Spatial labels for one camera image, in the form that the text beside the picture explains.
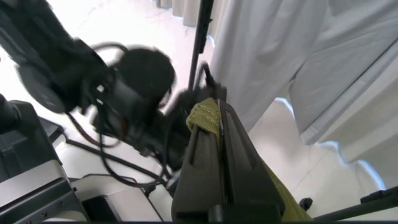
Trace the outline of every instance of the green cloth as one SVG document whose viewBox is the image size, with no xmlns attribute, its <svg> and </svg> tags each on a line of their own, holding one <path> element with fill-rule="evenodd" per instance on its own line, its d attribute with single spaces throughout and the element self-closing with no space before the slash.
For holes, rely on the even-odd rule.
<svg viewBox="0 0 398 224">
<path fill-rule="evenodd" d="M 218 109 L 216 101 L 208 98 L 201 103 L 197 103 L 191 110 L 187 118 L 187 126 L 192 131 L 193 125 L 197 125 L 204 130 L 215 133 L 218 144 L 220 145 L 220 122 L 221 113 Z M 292 194 L 287 190 L 285 185 L 278 179 L 273 171 L 264 162 L 269 176 L 274 182 L 280 196 L 285 202 L 285 213 L 282 221 L 310 221 L 311 217 L 298 205 Z"/>
</svg>

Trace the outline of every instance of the floor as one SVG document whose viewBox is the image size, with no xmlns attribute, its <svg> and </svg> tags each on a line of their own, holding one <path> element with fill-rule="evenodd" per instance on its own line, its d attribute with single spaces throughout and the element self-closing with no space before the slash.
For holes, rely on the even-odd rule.
<svg viewBox="0 0 398 224">
<path fill-rule="evenodd" d="M 166 9 L 157 9 L 150 0 L 69 0 L 49 1 L 62 24 L 73 36 L 79 36 L 88 44 L 104 41 L 121 42 L 125 45 L 154 46 L 165 52 L 172 60 L 177 72 L 173 97 L 186 88 L 195 29 L 184 27 L 181 18 L 173 17 Z M 213 44 L 206 45 L 201 60 L 211 61 Z M 106 61 L 112 61 L 116 51 L 100 53 Z M 83 141 L 64 115 L 53 114 L 38 105 L 18 81 L 14 64 L 5 52 L 0 51 L 0 70 L 7 71 L 5 81 L 0 84 L 1 93 L 8 100 L 31 102 L 37 113 L 44 118 L 65 126 L 72 139 Z M 89 125 L 90 116 L 74 113 L 83 127 L 93 136 Z M 338 151 L 331 144 L 304 146 L 295 127 L 289 104 L 276 99 L 249 133 L 258 153 L 283 181 L 299 201 L 311 197 L 314 203 L 308 213 L 315 217 L 337 209 L 359 203 L 359 199 L 377 190 L 377 184 L 366 172 L 363 164 L 343 164 Z M 57 152 L 70 177 L 82 177 L 89 173 L 105 173 L 100 160 L 74 147 L 60 144 Z M 160 170 L 152 160 L 141 157 L 127 145 L 110 149 L 109 153 L 127 159 L 147 169 Z M 129 175 L 138 181 L 147 177 L 121 167 L 113 168 L 121 175 Z M 170 219 L 171 198 L 158 189 L 151 195 L 160 214 Z"/>
</svg>

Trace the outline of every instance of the cloth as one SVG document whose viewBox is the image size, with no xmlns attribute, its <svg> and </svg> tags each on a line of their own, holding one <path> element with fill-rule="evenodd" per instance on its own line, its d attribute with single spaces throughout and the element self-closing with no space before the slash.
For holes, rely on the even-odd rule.
<svg viewBox="0 0 398 224">
<path fill-rule="evenodd" d="M 197 103 L 187 118 L 187 126 L 192 130 L 193 125 L 197 125 L 204 130 L 217 135 L 217 140 L 220 140 L 220 123 L 221 113 L 218 109 L 216 101 L 208 98 L 201 103 Z M 285 213 L 282 221 L 310 221 L 311 217 L 298 205 L 292 194 L 287 190 L 285 185 L 278 179 L 273 171 L 263 161 L 269 176 L 274 182 L 282 200 L 285 203 Z"/>
<path fill-rule="evenodd" d="M 293 80 L 297 127 L 312 144 L 396 57 L 385 54 L 397 26 L 395 0 L 231 0 L 211 71 L 246 131 Z"/>
</svg>

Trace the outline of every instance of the black pole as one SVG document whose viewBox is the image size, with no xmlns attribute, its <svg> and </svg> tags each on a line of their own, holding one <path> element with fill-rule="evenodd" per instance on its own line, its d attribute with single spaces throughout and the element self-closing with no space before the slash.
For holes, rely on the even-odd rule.
<svg viewBox="0 0 398 224">
<path fill-rule="evenodd" d="M 211 9 L 213 8 L 214 0 L 201 0 L 198 16 L 197 31 L 195 34 L 195 43 L 193 45 L 191 70 L 189 73 L 188 90 L 193 90 L 195 82 L 195 73 L 198 66 L 199 55 L 203 53 L 206 45 L 206 36 L 211 22 Z"/>
<path fill-rule="evenodd" d="M 381 210 L 394 208 L 398 206 L 398 194 L 390 195 L 389 197 L 372 200 L 360 205 L 355 205 L 342 210 L 331 212 L 319 217 L 315 217 L 315 221 L 337 221 L 346 218 L 357 217 L 360 215 L 378 212 Z"/>
</svg>

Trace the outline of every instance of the black knob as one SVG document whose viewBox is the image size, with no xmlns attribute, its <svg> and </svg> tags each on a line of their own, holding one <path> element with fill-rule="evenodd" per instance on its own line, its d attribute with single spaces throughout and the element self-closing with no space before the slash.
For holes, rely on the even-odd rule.
<svg viewBox="0 0 398 224">
<path fill-rule="evenodd" d="M 0 134 L 12 131 L 17 122 L 17 111 L 10 105 L 5 97 L 0 94 Z"/>
</svg>

